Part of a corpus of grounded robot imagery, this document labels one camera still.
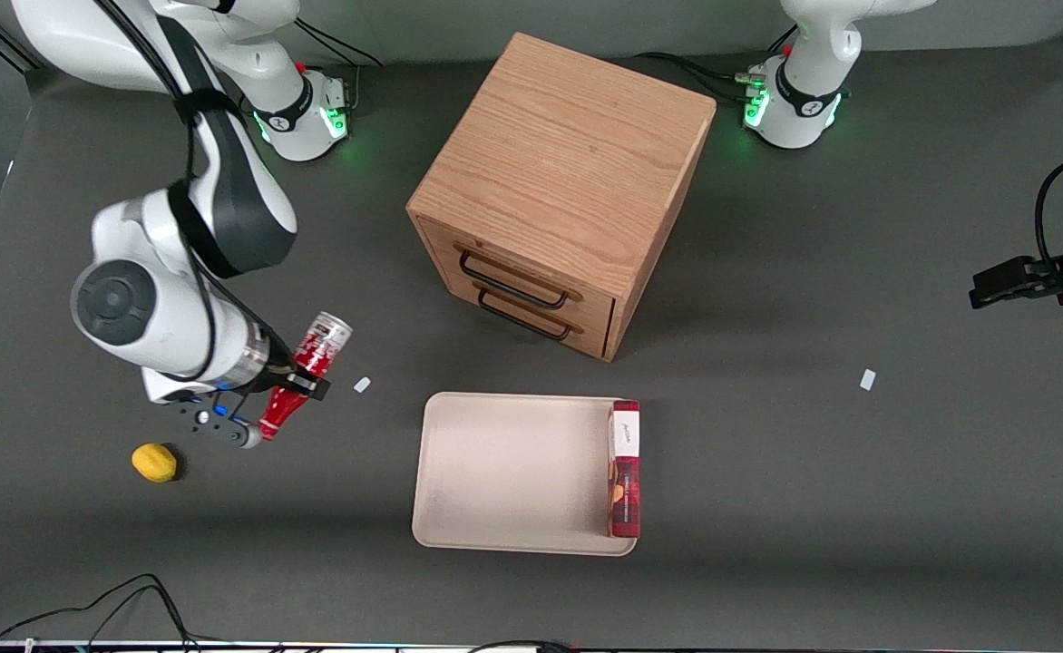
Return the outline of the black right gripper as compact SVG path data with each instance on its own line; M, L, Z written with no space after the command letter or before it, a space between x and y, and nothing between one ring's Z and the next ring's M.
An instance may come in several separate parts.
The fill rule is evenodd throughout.
M272 356L267 359L258 375L258 394L282 389L310 400L323 401L330 388L331 382L325 376L298 372L296 359L286 359L283 356Z

